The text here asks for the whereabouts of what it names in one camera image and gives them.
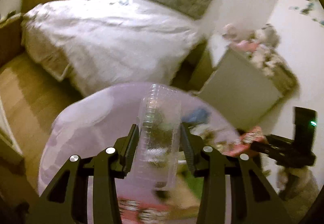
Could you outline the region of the white gloved right hand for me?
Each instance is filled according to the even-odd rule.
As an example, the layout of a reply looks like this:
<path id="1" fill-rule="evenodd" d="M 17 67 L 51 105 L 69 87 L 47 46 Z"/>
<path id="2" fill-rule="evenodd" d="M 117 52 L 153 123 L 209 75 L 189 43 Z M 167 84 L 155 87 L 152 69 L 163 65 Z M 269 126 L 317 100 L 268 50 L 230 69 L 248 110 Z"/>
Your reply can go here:
<path id="1" fill-rule="evenodd" d="M 304 190 L 310 181 L 310 170 L 303 168 L 285 168 L 279 169 L 277 174 L 277 188 L 279 197 L 284 201 L 292 199 Z"/>

